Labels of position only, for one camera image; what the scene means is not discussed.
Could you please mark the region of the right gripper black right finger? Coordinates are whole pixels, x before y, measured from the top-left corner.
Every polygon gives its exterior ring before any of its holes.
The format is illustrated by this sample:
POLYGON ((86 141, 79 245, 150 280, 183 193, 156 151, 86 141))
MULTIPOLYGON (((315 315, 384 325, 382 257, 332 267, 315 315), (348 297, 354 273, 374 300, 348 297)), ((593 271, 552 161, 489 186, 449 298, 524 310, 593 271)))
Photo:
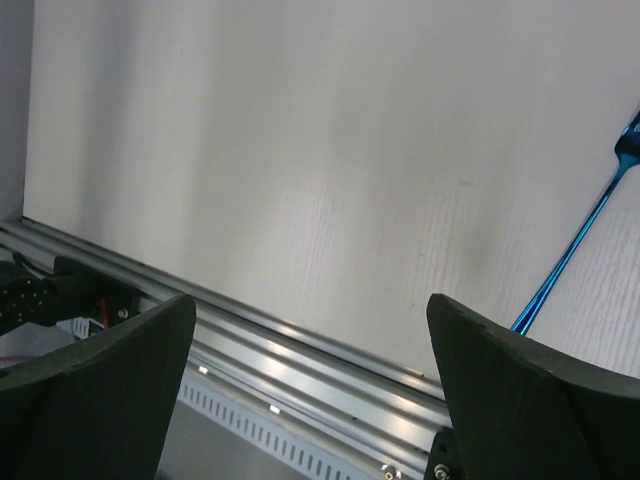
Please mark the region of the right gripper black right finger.
POLYGON ((468 479, 636 479, 639 381, 511 332, 458 301, 426 318, 468 479))

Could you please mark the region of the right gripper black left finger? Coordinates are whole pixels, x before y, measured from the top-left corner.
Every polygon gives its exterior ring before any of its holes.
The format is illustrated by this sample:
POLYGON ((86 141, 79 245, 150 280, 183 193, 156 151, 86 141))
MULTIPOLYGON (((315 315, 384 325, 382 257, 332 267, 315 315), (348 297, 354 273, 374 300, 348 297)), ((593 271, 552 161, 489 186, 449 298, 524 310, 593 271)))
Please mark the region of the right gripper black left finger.
POLYGON ((3 369, 2 478, 155 478, 195 323, 180 294, 3 369))

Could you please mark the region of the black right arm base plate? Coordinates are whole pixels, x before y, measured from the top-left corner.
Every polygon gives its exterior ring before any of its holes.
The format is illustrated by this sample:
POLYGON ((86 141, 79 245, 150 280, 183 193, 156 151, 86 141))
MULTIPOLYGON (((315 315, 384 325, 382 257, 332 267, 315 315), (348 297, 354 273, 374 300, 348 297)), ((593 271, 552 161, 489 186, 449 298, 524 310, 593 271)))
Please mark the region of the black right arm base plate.
POLYGON ((454 432, 450 428, 444 428, 434 437, 423 479, 463 480, 465 478, 454 432))

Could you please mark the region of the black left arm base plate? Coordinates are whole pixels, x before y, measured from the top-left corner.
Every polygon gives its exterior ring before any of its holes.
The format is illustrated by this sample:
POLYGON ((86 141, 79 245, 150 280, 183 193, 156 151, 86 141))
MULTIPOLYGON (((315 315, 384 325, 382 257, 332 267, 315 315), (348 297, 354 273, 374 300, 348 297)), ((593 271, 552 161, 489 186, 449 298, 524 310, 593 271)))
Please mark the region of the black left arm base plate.
POLYGON ((139 289, 67 256, 48 273, 19 252, 1 262, 1 333, 90 318, 109 329, 139 313, 139 289))

